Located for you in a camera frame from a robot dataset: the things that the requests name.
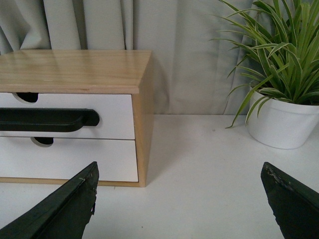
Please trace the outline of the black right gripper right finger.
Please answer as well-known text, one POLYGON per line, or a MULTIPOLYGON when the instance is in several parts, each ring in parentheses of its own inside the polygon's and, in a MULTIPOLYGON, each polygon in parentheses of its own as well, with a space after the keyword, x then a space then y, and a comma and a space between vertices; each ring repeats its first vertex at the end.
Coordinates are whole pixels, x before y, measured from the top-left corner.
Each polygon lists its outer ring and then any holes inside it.
POLYGON ((276 222, 286 239, 319 237, 319 194, 269 162, 261 180, 276 222))

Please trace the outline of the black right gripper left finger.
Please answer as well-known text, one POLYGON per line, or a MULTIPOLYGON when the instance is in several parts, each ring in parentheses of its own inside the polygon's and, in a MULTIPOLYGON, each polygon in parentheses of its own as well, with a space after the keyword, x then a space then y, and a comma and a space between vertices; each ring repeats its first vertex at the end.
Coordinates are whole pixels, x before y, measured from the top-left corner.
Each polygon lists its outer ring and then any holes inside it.
POLYGON ((95 213, 99 169, 90 163, 0 230, 2 239, 80 239, 95 213))

